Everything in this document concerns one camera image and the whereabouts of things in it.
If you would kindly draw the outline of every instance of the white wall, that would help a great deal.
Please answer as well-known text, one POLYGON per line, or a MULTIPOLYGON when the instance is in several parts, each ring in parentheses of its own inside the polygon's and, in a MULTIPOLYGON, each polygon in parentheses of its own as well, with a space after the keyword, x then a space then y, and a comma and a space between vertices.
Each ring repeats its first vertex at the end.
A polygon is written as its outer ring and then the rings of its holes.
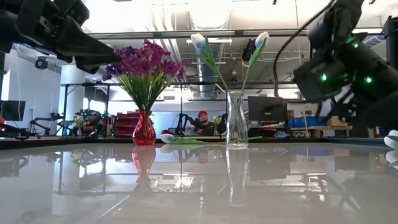
MULTIPOLYGON (((5 70, 10 71, 8 100, 26 101, 23 120, 16 121, 18 127, 29 128, 31 109, 34 109, 34 118, 48 118, 51 112, 58 111, 60 74, 36 69, 33 63, 17 57, 15 50, 6 54, 5 70)), ((48 121, 38 123, 49 126, 48 121)), ((15 126, 12 121, 7 124, 15 126)), ((50 124, 52 133, 56 127, 55 122, 50 124)), ((37 128, 37 131, 44 133, 41 128, 37 128)))

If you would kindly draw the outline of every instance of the pillar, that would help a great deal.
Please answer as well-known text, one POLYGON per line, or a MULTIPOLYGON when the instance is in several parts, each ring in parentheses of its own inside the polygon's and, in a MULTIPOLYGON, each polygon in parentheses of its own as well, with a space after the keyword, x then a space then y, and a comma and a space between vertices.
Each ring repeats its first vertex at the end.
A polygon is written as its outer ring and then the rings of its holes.
MULTIPOLYGON (((86 80, 86 72, 76 68, 75 65, 62 66, 61 84, 83 83, 86 80)), ((67 96, 67 113, 66 120, 73 120, 76 112, 83 108, 83 99, 85 97, 85 87, 70 86, 68 87, 67 96)), ((58 106, 59 113, 63 113, 63 104, 65 102, 65 87, 60 88, 60 101, 58 106)))

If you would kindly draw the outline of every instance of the flower bouquet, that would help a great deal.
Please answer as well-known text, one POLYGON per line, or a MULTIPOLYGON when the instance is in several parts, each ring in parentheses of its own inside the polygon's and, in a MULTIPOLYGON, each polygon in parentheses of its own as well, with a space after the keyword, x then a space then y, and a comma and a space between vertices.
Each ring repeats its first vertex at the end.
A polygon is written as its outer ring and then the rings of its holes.
POLYGON ((228 121, 227 121, 227 135, 226 135, 226 145, 236 146, 236 147, 246 147, 248 146, 248 127, 246 125, 246 120, 243 113, 243 93, 244 86, 248 80, 248 77, 254 70, 254 64, 257 59, 261 56, 261 52, 267 44, 269 39, 269 34, 267 32, 261 33, 256 41, 256 50, 251 55, 249 66, 246 71, 246 76, 243 81, 242 90, 240 91, 230 91, 226 82, 223 79, 222 74, 215 62, 213 52, 211 51, 210 43, 207 38, 203 37, 201 34, 194 34, 191 36, 192 44, 197 49, 202 49, 203 54, 197 54, 200 62, 206 64, 213 73, 220 78, 225 90, 228 94, 228 121))
POLYGON ((114 53, 121 57, 121 62, 108 65, 103 80, 117 79, 139 109, 141 117, 132 135, 134 143, 152 145, 156 135, 150 109, 174 78, 183 76, 184 63, 173 62, 170 52, 149 40, 140 49, 129 46, 114 53))

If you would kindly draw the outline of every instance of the ceiling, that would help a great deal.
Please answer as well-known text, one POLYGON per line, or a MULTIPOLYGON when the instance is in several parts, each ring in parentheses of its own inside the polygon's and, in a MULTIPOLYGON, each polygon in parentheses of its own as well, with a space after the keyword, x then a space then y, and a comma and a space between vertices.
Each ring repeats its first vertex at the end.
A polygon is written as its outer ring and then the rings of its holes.
MULTIPOLYGON (((84 23, 83 30, 87 33, 122 33, 191 30, 190 11, 195 10, 201 20, 212 23, 220 15, 228 13, 228 29, 297 29, 321 8, 328 0, 283 0, 272 5, 272 0, 132 0, 116 2, 113 0, 84 0, 90 10, 90 18, 84 23)), ((365 0, 363 14, 357 27, 382 27, 387 17, 398 15, 398 0, 376 0, 372 5, 365 0)), ((220 70, 226 80, 234 76, 242 80, 246 68, 242 65, 242 52, 249 37, 232 38, 230 44, 224 44, 220 70)), ((272 61, 276 52, 288 37, 271 37, 269 44, 256 64, 255 71, 249 77, 251 81, 272 82, 272 61)), ((112 39, 102 40, 114 48, 127 45, 139 48, 142 40, 112 39)), ((195 51, 187 39, 157 40, 167 49, 167 44, 178 49, 182 60, 196 62, 195 51)), ((386 57, 385 44, 374 47, 381 56, 386 57)), ((289 81, 292 70, 308 59, 309 42, 306 37, 297 37, 281 54, 277 71, 279 80, 289 81)), ((198 81, 196 65, 187 68, 187 81, 198 81)), ((265 86, 253 85, 252 88, 265 86)))

